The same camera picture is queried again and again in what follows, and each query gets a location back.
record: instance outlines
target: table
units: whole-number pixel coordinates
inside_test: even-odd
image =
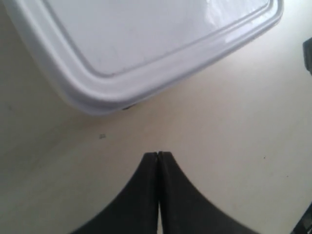
[[[286,234],[312,201],[312,1],[213,66],[129,110],[90,117],[50,88],[0,7],[0,231],[69,233],[100,212],[145,152],[171,151],[217,207]]]

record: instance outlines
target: white table surface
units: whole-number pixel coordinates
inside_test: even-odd
[[[233,218],[290,233],[312,201],[311,37],[312,1],[285,0],[282,21],[244,48],[127,111],[89,117],[50,88],[0,5],[0,233],[69,233],[160,150]]]

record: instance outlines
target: beige surface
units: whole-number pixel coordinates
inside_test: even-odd
[[[88,117],[52,91],[0,9],[0,233],[69,233],[170,150],[214,204],[263,234],[312,201],[312,1],[192,78],[128,111]],[[106,138],[99,139],[100,134]]]

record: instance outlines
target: white plastic container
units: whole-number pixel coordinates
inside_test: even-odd
[[[259,36],[282,0],[3,0],[66,101],[94,115],[135,104]]]

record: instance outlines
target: container lid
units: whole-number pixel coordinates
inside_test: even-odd
[[[91,114],[134,104],[282,15],[282,0],[3,0],[60,94]]]

